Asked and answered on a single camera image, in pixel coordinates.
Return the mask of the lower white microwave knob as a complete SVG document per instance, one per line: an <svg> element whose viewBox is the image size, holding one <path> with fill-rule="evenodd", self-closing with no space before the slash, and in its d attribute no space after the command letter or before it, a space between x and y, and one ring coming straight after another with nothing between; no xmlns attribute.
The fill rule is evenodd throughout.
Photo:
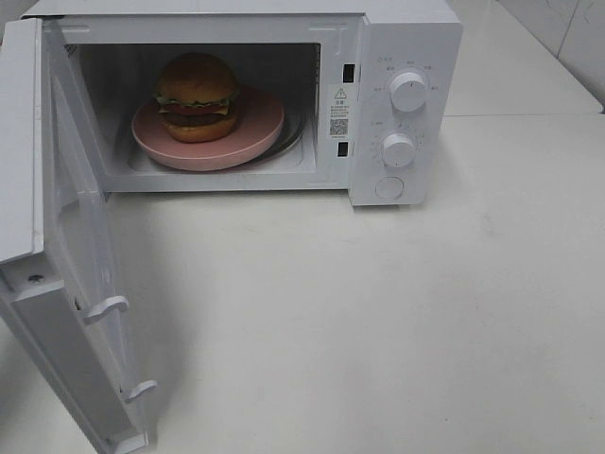
<svg viewBox="0 0 605 454"><path fill-rule="evenodd" d="M393 133L382 142L382 158L386 166L401 168L410 165L416 158L417 147L405 134Z"/></svg>

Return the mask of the upper white microwave knob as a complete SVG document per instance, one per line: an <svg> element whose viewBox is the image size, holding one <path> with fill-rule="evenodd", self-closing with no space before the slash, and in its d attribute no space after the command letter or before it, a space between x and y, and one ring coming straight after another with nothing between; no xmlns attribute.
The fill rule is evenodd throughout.
<svg viewBox="0 0 605 454"><path fill-rule="evenodd" d="M387 85L391 104L401 113L422 108L427 99L427 87L426 77L413 68L395 74Z"/></svg>

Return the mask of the glass microwave turntable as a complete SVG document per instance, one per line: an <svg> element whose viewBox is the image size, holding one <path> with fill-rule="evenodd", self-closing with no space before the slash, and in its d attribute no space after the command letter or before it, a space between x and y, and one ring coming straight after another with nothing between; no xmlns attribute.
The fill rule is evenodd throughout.
<svg viewBox="0 0 605 454"><path fill-rule="evenodd" d="M306 117L304 113L299 113L295 110L286 110L282 131L275 143L251 162L264 162L289 150L300 140L305 123Z"/></svg>

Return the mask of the white microwave knob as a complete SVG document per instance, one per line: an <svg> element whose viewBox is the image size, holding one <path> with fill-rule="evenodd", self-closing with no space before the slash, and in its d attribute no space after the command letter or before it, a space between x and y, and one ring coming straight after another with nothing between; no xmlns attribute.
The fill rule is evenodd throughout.
<svg viewBox="0 0 605 454"><path fill-rule="evenodd" d="M426 77L413 68L395 74L387 85L391 104L401 113L422 108L427 99L427 87Z"/></svg>
<svg viewBox="0 0 605 454"><path fill-rule="evenodd" d="M417 147L405 134L393 133L382 142L382 158L386 166L401 168L410 165L416 158Z"/></svg>

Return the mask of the round white door button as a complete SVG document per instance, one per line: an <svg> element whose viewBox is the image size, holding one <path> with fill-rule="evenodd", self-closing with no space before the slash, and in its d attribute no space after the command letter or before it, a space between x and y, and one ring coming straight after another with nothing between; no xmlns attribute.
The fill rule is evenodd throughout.
<svg viewBox="0 0 605 454"><path fill-rule="evenodd" d="M375 185L375 194L382 199L397 200L404 192L405 184L397 177L386 177Z"/></svg>

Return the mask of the white microwave door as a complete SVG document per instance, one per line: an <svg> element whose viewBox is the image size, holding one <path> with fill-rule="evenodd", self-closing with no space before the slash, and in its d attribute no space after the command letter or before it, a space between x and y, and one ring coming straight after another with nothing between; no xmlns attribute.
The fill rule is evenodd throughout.
<svg viewBox="0 0 605 454"><path fill-rule="evenodd" d="M1 46L1 315L99 453L148 443L130 303L115 265L90 98L55 20Z"/></svg>

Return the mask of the burger with lettuce and tomato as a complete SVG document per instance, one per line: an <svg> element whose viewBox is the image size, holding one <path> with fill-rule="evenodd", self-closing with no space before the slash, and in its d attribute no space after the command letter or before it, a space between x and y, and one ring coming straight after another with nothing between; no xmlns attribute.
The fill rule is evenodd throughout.
<svg viewBox="0 0 605 454"><path fill-rule="evenodd" d="M227 136L237 121L240 85L231 67L206 53L186 53L166 64L154 99L168 134L183 143Z"/></svg>

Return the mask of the pink round plate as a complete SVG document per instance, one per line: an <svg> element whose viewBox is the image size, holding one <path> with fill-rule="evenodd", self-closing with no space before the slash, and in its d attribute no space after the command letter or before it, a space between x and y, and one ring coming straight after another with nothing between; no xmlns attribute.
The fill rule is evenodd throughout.
<svg viewBox="0 0 605 454"><path fill-rule="evenodd" d="M284 103L275 95L244 87L232 131L215 141L183 143L170 136L152 101L138 109L132 134L152 160L187 171L213 171L244 164L269 150L283 130Z"/></svg>

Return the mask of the white microwave oven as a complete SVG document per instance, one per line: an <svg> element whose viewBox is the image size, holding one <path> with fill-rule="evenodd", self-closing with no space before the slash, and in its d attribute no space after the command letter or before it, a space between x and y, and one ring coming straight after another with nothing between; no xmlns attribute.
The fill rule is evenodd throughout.
<svg viewBox="0 0 605 454"><path fill-rule="evenodd" d="M99 140L90 159L107 192L336 189L355 206L424 199L462 35L444 1L39 1L18 20L28 18L57 21L78 49ZM152 99L162 67L188 52L221 58L242 89L269 92L285 111L305 114L300 140L267 161L213 171L148 157L131 121ZM407 68L426 77L427 99L401 113L387 85ZM328 135L332 84L353 95L346 140ZM383 162L382 142L393 133L417 147L408 166ZM375 194L386 177L404 182L399 199Z"/></svg>

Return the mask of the white warning label sticker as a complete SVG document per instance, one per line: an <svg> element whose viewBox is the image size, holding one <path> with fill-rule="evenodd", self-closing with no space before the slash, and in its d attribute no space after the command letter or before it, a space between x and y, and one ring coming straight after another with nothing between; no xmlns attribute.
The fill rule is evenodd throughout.
<svg viewBox="0 0 605 454"><path fill-rule="evenodd" d="M332 84L328 90L328 135L333 139L349 138L353 95L343 84Z"/></svg>

